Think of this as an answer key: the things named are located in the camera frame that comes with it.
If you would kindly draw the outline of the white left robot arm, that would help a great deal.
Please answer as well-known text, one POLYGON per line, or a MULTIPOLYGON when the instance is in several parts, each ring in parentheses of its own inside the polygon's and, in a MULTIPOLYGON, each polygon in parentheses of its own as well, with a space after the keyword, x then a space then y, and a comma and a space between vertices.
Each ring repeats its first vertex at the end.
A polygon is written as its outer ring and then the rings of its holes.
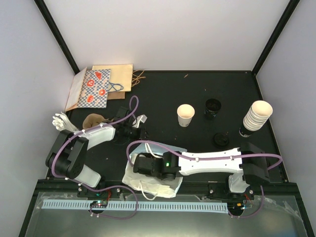
POLYGON ((102 176, 85 165, 86 153, 89 149, 115 138, 146 138, 144 123, 146 115, 133 118, 131 110, 120 107, 112 120, 94 123, 83 130, 60 131, 47 158, 45 165, 57 177, 68 178, 85 184, 95 197, 101 197, 106 191, 102 176))

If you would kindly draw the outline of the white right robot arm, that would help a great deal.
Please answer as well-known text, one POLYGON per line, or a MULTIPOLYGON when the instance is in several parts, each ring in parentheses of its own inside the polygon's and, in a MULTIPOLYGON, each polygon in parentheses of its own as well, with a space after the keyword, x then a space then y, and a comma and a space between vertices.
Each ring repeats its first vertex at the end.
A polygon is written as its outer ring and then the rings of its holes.
POLYGON ((225 195, 235 199, 251 185, 270 182, 265 152, 245 142, 223 152, 189 153, 168 149, 161 155, 137 152, 130 156, 133 172, 163 181, 199 173, 227 173, 225 195))

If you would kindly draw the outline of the light blue paper bag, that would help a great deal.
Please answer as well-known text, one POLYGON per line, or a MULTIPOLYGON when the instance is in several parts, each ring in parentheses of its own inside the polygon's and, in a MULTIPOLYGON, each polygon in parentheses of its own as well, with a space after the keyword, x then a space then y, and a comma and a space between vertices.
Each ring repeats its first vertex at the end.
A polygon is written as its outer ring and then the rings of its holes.
MULTIPOLYGON (((187 151, 187 149, 184 149, 184 148, 175 147, 175 146, 162 144, 162 143, 159 143, 159 144, 166 146, 169 149, 179 152, 179 153, 187 151)), ((150 148, 153 154, 160 157, 162 156, 164 152, 167 152, 166 149, 163 149, 162 147, 157 146, 157 145, 150 144, 150 148)), ((139 153, 145 153, 147 151, 149 150, 146 148, 145 143, 140 143, 138 147, 136 147, 133 151, 129 153, 129 158, 134 164, 136 155, 139 153)), ((155 197, 161 197, 161 198, 176 197, 176 194, 178 190, 180 189, 180 186, 183 182, 183 177, 176 177, 174 180, 161 180, 156 177, 134 173, 133 167, 130 165, 128 161, 125 168, 125 174, 122 178, 122 182, 136 191, 141 191, 143 195, 145 193, 153 195, 154 196, 153 198, 149 198, 146 195, 145 195, 146 196, 145 198, 148 200, 154 200, 155 197)))

